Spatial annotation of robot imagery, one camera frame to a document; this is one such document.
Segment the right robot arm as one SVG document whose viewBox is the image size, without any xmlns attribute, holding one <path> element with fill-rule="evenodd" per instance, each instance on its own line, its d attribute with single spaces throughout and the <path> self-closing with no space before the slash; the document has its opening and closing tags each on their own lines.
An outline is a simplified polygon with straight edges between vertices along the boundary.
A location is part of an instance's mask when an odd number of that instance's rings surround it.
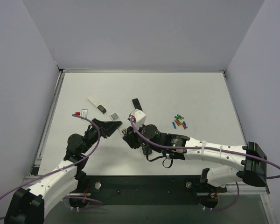
<svg viewBox="0 0 280 224">
<path fill-rule="evenodd" d="M 138 132 L 129 127 L 122 139 L 130 148 L 157 152 L 160 158 L 170 161 L 201 160 L 220 164 L 218 168 L 204 168 L 201 174 L 201 182 L 213 187 L 224 187 L 232 182 L 267 186 L 267 156 L 255 142 L 245 146 L 212 144 L 184 135 L 162 133 L 155 125 L 142 126 Z"/>
</svg>

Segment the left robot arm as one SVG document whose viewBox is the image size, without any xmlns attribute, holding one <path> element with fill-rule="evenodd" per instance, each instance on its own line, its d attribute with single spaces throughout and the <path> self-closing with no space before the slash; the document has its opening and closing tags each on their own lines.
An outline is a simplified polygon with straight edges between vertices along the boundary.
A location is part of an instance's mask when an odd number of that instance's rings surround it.
<svg viewBox="0 0 280 224">
<path fill-rule="evenodd" d="M 6 224 L 42 224 L 47 214 L 70 192 L 86 188 L 85 172 L 88 157 L 85 153 L 96 149 L 101 137 L 110 137 L 121 121 L 93 119 L 84 135 L 72 134 L 67 140 L 66 154 L 52 171 L 33 185 L 15 191 L 4 218 Z"/>
</svg>

